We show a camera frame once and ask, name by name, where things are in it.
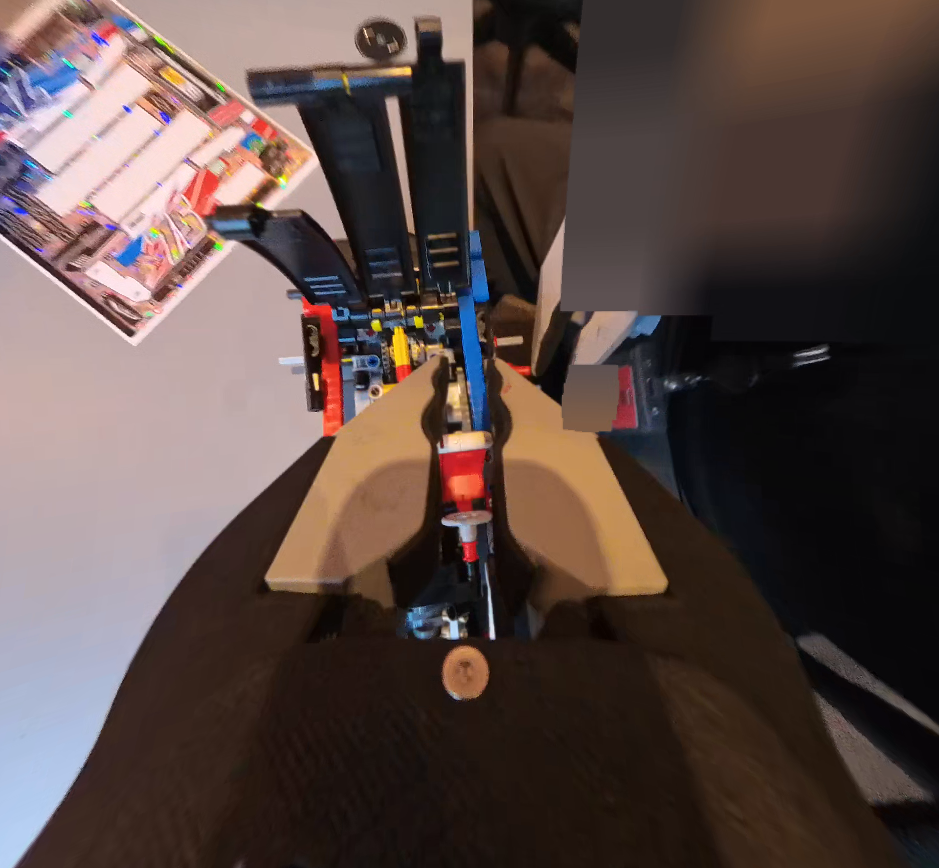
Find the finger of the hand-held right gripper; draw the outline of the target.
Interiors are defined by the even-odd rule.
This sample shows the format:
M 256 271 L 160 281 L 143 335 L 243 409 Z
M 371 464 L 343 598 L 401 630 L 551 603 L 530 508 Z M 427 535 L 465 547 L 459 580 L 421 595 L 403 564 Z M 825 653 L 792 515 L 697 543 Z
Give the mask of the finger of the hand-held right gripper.
M 598 366 L 632 334 L 638 321 L 636 311 L 593 311 L 585 321 L 575 322 L 573 312 L 561 309 L 565 222 L 561 221 L 539 273 L 532 351 L 532 369 L 539 376 L 546 373 L 569 326 L 574 327 L 572 362 Z

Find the round desk grommet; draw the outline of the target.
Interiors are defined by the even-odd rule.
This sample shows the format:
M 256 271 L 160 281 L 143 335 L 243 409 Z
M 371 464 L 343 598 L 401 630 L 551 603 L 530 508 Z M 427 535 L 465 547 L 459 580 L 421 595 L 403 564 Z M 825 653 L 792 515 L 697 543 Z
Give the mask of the round desk grommet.
M 386 17 L 364 20 L 354 34 L 358 53 L 367 60 L 386 64 L 397 60 L 405 53 L 407 40 L 405 30 Z

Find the holographic sticker sheet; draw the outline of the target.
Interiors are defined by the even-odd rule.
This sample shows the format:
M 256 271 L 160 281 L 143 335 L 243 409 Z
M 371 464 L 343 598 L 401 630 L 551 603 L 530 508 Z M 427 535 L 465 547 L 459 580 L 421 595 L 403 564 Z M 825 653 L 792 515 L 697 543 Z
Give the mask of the holographic sticker sheet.
M 132 344 L 230 252 L 218 208 L 318 168 L 117 0 L 37 0 L 4 32 L 1 119 L 2 243 Z

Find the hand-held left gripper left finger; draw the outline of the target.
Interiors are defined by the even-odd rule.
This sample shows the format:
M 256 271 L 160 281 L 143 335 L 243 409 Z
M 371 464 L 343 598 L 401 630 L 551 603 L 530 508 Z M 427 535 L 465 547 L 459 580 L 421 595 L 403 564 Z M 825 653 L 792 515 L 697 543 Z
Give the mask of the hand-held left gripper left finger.
M 268 567 L 270 591 L 393 606 L 388 561 L 425 523 L 436 438 L 424 416 L 448 381 L 447 361 L 430 361 L 339 430 Z

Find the toy brick race car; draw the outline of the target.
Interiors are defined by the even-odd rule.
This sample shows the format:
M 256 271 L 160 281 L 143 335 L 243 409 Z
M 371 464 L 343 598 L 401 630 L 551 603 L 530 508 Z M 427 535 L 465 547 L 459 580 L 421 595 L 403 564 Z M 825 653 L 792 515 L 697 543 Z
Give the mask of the toy brick race car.
M 299 112 L 346 240 L 298 210 L 257 205 L 220 207 L 210 226 L 299 296 L 300 370 L 324 459 L 354 417 L 447 361 L 441 410 L 424 416 L 436 438 L 425 523 L 387 563 L 398 628 L 420 640 L 528 638 L 527 608 L 508 616 L 494 576 L 487 365 L 499 340 L 471 229 L 467 69 L 444 57 L 440 18 L 415 18 L 414 33 L 411 61 L 248 73 L 258 105 Z

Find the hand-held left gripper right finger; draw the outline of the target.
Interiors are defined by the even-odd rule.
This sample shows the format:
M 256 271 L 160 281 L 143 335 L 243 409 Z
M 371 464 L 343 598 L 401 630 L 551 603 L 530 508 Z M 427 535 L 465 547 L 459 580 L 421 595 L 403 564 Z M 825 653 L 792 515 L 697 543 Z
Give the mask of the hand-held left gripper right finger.
M 565 601 L 663 595 L 669 581 L 593 432 L 507 362 L 487 365 L 495 585 L 516 617 Z

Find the person's dark clothed body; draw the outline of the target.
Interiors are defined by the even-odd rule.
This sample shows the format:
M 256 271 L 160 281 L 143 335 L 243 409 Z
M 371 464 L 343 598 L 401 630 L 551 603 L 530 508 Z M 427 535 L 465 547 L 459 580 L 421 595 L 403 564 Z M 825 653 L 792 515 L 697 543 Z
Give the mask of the person's dark clothed body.
M 694 269 L 663 321 L 680 493 L 783 627 L 826 640 L 937 721 L 937 137 L 868 154 L 854 261 L 748 250 Z

